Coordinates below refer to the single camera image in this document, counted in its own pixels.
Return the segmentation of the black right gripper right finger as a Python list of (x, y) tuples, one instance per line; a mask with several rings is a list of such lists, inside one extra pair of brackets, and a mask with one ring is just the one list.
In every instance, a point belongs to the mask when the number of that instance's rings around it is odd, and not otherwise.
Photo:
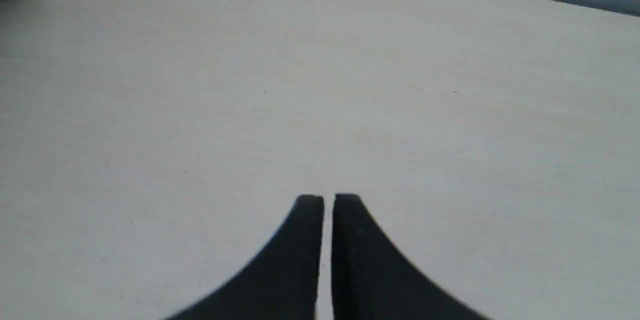
[(397, 249), (356, 194), (336, 194), (331, 240), (336, 320), (482, 320)]

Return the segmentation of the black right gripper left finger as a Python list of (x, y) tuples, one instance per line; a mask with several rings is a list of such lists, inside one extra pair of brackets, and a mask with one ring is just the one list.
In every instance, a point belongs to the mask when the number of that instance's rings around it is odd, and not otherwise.
[(297, 197), (256, 256), (174, 320), (313, 320), (316, 317), (325, 202)]

